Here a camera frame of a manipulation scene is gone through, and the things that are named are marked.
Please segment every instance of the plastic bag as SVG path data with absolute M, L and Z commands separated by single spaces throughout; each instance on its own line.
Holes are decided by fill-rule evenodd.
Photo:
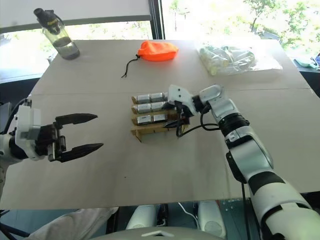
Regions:
M 197 51 L 212 75 L 234 75 L 248 71 L 282 69 L 281 65 L 262 48 L 201 44 Z

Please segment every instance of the person's leg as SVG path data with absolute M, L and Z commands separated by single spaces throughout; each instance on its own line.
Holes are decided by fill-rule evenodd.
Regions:
M 87 240 L 117 210 L 118 207 L 79 209 L 49 222 L 26 240 Z

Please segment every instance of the black cable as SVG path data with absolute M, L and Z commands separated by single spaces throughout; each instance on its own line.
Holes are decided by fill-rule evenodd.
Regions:
M 200 115 L 201 127 L 206 131 L 216 131 L 216 130 L 218 130 L 219 128 L 207 128 L 206 126 L 208 126 L 208 125 L 204 124 L 204 114 L 206 114 L 207 112 L 209 112 L 209 106 L 205 105 L 205 107 L 202 109 L 201 115 Z
M 6 215 L 8 212 L 10 212 L 10 210 L 0 210 L 0 217 Z
M 8 226 L 6 224 L 0 223 L 2 228 L 5 228 L 9 233 L 23 237 L 23 238 L 27 238 L 30 236 L 30 233 L 16 229 L 12 226 Z
M 204 126 L 217 126 L 217 124 L 215 124 L 215 123 L 206 123 L 206 124 L 204 124 Z M 195 126 L 195 127 L 191 128 L 191 129 L 189 129 L 188 131 L 185 131 L 185 132 L 177 135 L 177 137 L 181 138 L 182 136 L 190 133 L 191 131 L 196 130 L 196 129 L 201 128 L 201 127 L 203 127 L 203 126 L 202 125 Z M 220 130 L 220 128 L 211 128 L 211 129 L 212 130 L 210 130 L 210 131 Z
M 2 223 L 0 223 L 0 231 L 9 239 L 9 240 L 17 240 L 14 236 L 11 235 L 11 233 L 2 226 Z
M 247 204 L 246 204 L 245 185 L 243 183 L 241 183 L 241 189 L 242 189 L 242 202 L 243 202 L 246 237 L 248 240 L 251 240 L 250 229 L 249 229 L 249 219 L 248 219 L 248 213 L 247 213 Z
M 123 77 L 126 78 L 126 77 L 127 77 L 129 63 L 131 63 L 132 61 L 137 61 L 137 60 L 140 58 L 140 56 L 139 56 L 138 54 L 136 54 L 135 56 L 136 56 L 136 59 L 132 59 L 132 60 L 128 61 L 128 63 L 126 64 L 126 66 L 125 66 L 125 73 L 122 75 L 121 78 L 123 78 Z
M 180 138 L 182 137 L 182 133 L 181 133 L 181 110 L 177 107 L 176 109 L 177 115 L 178 115 L 178 119 L 176 120 L 176 129 L 175 129 L 175 135 Z
M 6 134 L 6 133 L 8 132 L 11 122 L 12 122 L 12 120 L 14 119 L 15 114 L 18 112 L 19 106 L 20 106 L 21 104 L 23 104 L 23 103 L 25 102 L 25 100 L 26 100 L 26 98 L 22 99 L 20 102 L 18 102 L 18 103 L 14 106 L 14 108 L 13 108 L 13 110 L 11 111 L 10 116 L 9 116 L 9 118 L 8 118 L 6 124 L 5 124 L 4 130 L 1 132 L 1 134 Z

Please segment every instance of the battery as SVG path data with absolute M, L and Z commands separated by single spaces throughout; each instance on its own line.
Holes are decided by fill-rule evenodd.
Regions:
M 164 94 L 162 92 L 150 94 L 150 99 L 152 103 L 162 102 L 164 100 Z
M 137 111 L 139 114 L 151 113 L 152 111 L 151 103 L 138 104 Z
M 148 104 L 150 103 L 150 94 L 139 95 L 136 97 L 138 104 Z
M 165 101 L 151 103 L 152 112 L 162 111 L 162 107 L 164 106 L 165 103 L 166 103 Z
M 154 123 L 164 122 L 166 120 L 167 120 L 167 115 L 166 114 L 153 115 L 153 122 Z
M 151 115 L 138 116 L 136 118 L 136 123 L 138 125 L 151 124 L 152 123 L 152 116 Z
M 163 100 L 168 101 L 168 93 L 167 92 L 163 93 Z

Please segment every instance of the floor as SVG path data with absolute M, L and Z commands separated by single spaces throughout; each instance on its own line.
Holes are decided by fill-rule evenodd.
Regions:
M 244 208 L 241 199 L 230 199 L 220 201 L 221 215 L 227 231 L 228 240 L 245 240 L 247 239 Z M 193 203 L 183 202 L 187 212 L 193 213 Z M 125 230 L 131 215 L 136 206 L 121 207 L 118 214 L 117 231 Z M 55 218 L 74 211 L 68 210 L 11 210 L 1 218 L 1 223 L 15 227 L 28 233 L 32 233 L 41 226 L 49 223 Z M 191 216 L 186 215 L 177 203 L 168 204 L 168 225 L 171 227 L 183 227 L 196 229 L 196 225 Z M 251 207 L 248 209 L 248 219 L 250 225 L 251 239 L 259 240 L 259 232 L 256 219 Z M 106 233 L 107 223 L 104 224 L 93 237 L 102 236 Z M 0 239 L 7 238 L 0 233 Z

